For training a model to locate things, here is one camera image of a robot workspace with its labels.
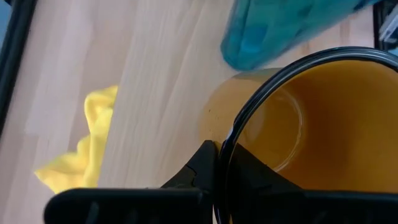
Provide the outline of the black metal table frame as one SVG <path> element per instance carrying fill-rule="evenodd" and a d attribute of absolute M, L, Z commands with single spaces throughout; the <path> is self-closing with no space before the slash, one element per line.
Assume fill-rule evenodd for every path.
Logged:
<path fill-rule="evenodd" d="M 0 137 L 37 0 L 0 0 Z"/>

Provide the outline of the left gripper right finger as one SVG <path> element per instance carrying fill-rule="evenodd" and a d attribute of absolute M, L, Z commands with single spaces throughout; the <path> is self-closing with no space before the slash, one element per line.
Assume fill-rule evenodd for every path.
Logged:
<path fill-rule="evenodd" d="M 233 224 L 398 224 L 398 194 L 302 189 L 238 144 L 229 212 Z"/>

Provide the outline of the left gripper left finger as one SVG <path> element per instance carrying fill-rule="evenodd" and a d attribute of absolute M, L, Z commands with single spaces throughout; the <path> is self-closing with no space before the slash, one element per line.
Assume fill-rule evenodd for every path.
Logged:
<path fill-rule="evenodd" d="M 206 140 L 156 189 L 66 190 L 52 197 L 45 224 L 212 224 L 217 148 Z"/>

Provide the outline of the amber glass mug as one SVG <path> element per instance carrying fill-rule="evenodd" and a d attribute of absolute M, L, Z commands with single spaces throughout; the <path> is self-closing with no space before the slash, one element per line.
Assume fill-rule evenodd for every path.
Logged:
<path fill-rule="evenodd" d="M 199 133 L 220 151 L 218 224 L 233 224 L 238 144 L 302 189 L 398 194 L 398 57 L 342 47 L 233 76 L 210 95 Z"/>

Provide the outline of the teal ribbed glass tumbler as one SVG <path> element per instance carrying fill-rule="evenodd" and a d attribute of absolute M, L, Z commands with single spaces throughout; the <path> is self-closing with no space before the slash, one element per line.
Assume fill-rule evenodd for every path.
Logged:
<path fill-rule="evenodd" d="M 220 45 L 235 70 L 253 70 L 380 0 L 234 0 Z"/>

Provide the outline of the yellow cloth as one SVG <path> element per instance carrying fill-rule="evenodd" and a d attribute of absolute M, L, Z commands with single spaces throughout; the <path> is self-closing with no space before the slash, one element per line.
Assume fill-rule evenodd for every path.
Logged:
<path fill-rule="evenodd" d="M 117 92 L 118 86 L 114 85 L 88 94 L 84 112 L 89 134 L 79 140 L 75 151 L 58 156 L 34 172 L 54 193 L 98 186 Z"/>

